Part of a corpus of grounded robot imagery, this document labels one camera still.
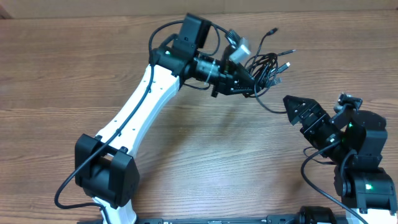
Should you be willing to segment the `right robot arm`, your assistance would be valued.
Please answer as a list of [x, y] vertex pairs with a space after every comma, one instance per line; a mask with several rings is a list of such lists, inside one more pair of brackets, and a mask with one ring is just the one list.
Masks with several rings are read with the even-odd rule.
[[330, 116], [314, 99], [287, 95], [283, 99], [289, 122], [301, 123], [300, 132], [316, 151], [308, 156], [329, 158], [340, 199], [304, 181], [341, 206], [344, 218], [328, 208], [303, 207], [296, 223], [397, 223], [397, 195], [392, 178], [380, 167], [387, 141], [386, 119], [361, 110], [362, 99], [340, 94]]

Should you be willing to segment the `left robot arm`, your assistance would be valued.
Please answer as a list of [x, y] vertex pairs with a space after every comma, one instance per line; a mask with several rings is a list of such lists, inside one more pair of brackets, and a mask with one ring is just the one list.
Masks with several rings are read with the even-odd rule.
[[[202, 52], [212, 28], [228, 41], [220, 59]], [[250, 53], [248, 41], [234, 30], [193, 14], [180, 21], [178, 33], [150, 48], [143, 78], [118, 114], [95, 136], [84, 134], [75, 144], [75, 182], [99, 207], [103, 223], [137, 221], [131, 197], [139, 185], [139, 146], [186, 80], [204, 82], [212, 96], [252, 93], [254, 79], [242, 65]]]

